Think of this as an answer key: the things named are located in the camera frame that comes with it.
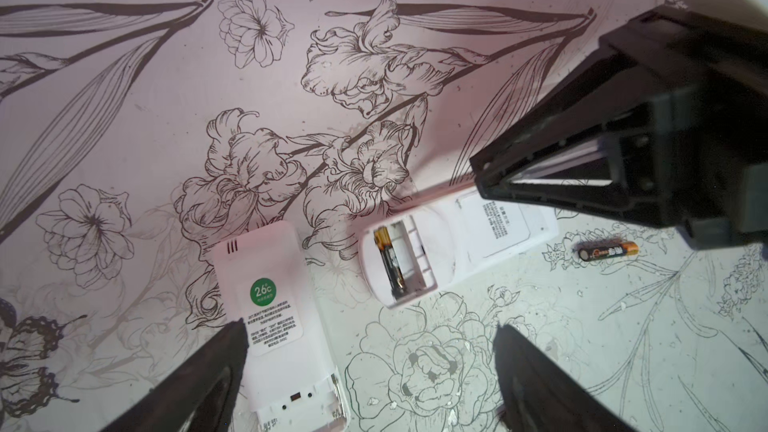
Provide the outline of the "AA battery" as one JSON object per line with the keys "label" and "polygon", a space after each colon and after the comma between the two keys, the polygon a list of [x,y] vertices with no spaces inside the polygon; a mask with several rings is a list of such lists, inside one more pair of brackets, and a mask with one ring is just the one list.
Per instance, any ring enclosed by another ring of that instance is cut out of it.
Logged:
{"label": "AA battery", "polygon": [[577,255],[583,262],[595,262],[619,257],[634,256],[639,253],[639,246],[634,242],[621,242],[610,245],[582,247]]}
{"label": "AA battery", "polygon": [[379,227],[374,230],[373,235],[384,263],[392,296],[399,300],[407,294],[408,289],[388,229],[386,226]]}

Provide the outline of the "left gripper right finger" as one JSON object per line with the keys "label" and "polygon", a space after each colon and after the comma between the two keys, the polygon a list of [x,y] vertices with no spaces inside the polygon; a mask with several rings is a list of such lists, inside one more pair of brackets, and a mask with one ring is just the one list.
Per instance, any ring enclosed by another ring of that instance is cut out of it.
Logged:
{"label": "left gripper right finger", "polygon": [[511,325],[493,340],[503,399],[501,422],[510,431],[630,431]]}

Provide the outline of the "screwdriver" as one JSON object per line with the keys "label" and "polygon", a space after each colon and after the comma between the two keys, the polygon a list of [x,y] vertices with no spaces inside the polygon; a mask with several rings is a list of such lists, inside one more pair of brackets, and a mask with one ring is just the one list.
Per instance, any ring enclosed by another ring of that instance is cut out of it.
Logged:
{"label": "screwdriver", "polygon": [[439,200],[448,195],[463,192],[466,190],[475,189],[476,185],[473,180],[465,180],[457,184],[449,184],[448,182],[436,184],[430,188],[420,190],[415,195],[404,199],[402,203],[391,205],[390,210],[392,212],[402,212],[415,207],[422,206],[428,202]]}

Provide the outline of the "white remote control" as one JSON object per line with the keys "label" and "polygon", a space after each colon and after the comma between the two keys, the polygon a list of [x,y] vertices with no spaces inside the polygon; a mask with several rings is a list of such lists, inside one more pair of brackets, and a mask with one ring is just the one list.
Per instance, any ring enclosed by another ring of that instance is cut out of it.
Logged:
{"label": "white remote control", "polygon": [[348,401],[295,228],[280,221],[211,252],[228,319],[247,332],[245,395],[260,431],[343,431]]}
{"label": "white remote control", "polygon": [[[392,296],[373,232],[386,226],[408,289]],[[558,235],[551,208],[493,201],[477,189],[448,195],[371,223],[358,234],[358,258],[372,295],[397,309],[445,291]]]}

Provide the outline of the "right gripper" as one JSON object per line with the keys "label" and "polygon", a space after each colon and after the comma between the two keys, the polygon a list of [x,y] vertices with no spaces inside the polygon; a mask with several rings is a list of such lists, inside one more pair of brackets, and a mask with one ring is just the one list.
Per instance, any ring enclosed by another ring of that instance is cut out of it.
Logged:
{"label": "right gripper", "polygon": [[[470,164],[487,200],[767,241],[767,35],[660,7],[590,54]],[[608,186],[525,184],[595,180]]]}

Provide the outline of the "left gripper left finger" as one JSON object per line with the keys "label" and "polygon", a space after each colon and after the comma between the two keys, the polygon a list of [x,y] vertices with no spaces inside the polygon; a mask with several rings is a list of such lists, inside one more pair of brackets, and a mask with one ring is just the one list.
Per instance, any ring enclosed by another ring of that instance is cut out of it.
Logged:
{"label": "left gripper left finger", "polygon": [[227,431],[248,351],[243,321],[226,324],[106,431]]}

